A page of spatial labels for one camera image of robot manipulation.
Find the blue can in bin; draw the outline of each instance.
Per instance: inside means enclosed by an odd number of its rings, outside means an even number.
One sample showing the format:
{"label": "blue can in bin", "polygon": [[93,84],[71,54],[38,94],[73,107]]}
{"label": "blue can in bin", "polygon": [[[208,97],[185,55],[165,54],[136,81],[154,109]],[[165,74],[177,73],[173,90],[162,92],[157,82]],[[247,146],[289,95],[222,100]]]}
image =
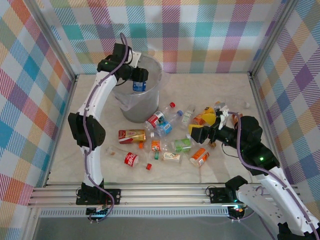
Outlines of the blue can in bin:
{"label": "blue can in bin", "polygon": [[135,92],[144,92],[146,91],[147,82],[133,82],[132,90]]}

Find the green can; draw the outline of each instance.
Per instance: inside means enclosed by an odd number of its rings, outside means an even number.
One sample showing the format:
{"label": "green can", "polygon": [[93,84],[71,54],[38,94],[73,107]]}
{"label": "green can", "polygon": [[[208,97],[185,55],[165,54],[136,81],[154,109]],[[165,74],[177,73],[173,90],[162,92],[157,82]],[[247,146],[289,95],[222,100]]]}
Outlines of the green can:
{"label": "green can", "polygon": [[189,138],[174,140],[171,142],[172,150],[176,153],[187,153],[192,147],[191,140]]}

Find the cable tie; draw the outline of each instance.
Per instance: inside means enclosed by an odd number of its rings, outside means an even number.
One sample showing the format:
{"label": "cable tie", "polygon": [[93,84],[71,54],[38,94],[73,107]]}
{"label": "cable tie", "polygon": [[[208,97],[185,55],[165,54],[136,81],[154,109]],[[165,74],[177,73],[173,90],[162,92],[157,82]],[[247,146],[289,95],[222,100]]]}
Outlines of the cable tie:
{"label": "cable tie", "polygon": [[306,224],[308,224],[308,225],[313,224],[312,221],[311,221],[311,219],[310,219],[310,221],[308,221],[308,220],[306,219],[305,222],[306,222]]}

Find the small white cap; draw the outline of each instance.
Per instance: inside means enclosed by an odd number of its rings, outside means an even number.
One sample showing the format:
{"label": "small white cap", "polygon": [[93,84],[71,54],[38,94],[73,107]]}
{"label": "small white cap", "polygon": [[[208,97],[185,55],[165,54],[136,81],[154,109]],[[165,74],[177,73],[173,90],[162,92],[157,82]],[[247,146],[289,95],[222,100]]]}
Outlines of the small white cap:
{"label": "small white cap", "polygon": [[246,108],[246,109],[248,109],[248,108],[250,108],[250,103],[248,103],[248,102],[244,102],[244,108]]}

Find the gray floor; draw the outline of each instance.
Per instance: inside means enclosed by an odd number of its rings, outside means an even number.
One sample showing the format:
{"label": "gray floor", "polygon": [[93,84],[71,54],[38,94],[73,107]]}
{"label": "gray floor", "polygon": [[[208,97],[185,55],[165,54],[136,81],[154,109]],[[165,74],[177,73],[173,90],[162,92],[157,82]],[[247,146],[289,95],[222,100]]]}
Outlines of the gray floor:
{"label": "gray floor", "polygon": [[241,223],[226,217],[110,217],[99,224],[86,218],[40,218],[33,240],[270,240],[254,214]]}

